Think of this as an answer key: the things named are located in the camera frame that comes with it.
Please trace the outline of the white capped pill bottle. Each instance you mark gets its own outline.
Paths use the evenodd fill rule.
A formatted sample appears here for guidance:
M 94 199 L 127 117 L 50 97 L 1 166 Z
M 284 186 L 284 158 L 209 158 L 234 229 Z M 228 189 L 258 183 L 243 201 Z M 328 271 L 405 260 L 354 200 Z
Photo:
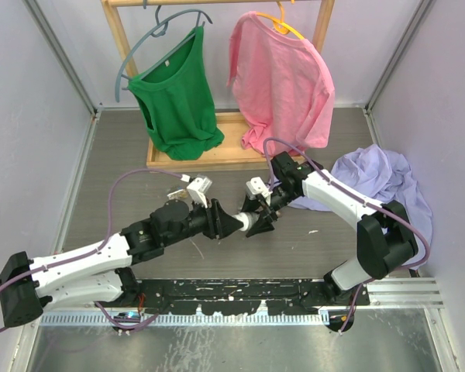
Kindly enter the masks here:
M 235 214 L 233 217 L 243 224 L 243 226 L 239 230 L 242 232 L 247 232 L 253 227 L 253 225 L 259 219 L 259 213 L 258 212 L 240 212 L 238 214 Z

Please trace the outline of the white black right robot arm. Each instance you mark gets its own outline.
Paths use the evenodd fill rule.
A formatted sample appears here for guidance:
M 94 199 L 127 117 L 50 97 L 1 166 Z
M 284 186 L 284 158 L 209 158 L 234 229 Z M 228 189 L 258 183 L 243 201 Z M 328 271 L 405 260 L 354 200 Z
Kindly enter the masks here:
M 318 164 L 300 164 L 283 152 L 270 160 L 277 185 L 269 188 L 261 178 L 246 184 L 246 197 L 236 219 L 248 236 L 274 230 L 278 211 L 296 198 L 321 202 L 356 231 L 356 253 L 323 278 L 325 298 L 342 305 L 352 289 L 380 280 L 415 257 L 419 247 L 405 207 L 368 198 L 337 181 Z

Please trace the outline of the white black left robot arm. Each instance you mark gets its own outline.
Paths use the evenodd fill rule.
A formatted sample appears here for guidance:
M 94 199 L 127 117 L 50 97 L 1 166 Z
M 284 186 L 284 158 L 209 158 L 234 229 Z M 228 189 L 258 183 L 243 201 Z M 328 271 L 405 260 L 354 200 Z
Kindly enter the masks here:
M 219 201 L 210 205 L 171 200 L 149 218 L 134 222 L 99 243 L 48 257 L 30 259 L 22 251 L 9 257 L 0 273 L 0 305 L 6 328 L 39 318 L 53 303 L 53 292 L 65 284 L 118 270 L 163 255 L 166 247 L 197 234 L 223 239 L 247 231 L 253 217 L 226 213 Z

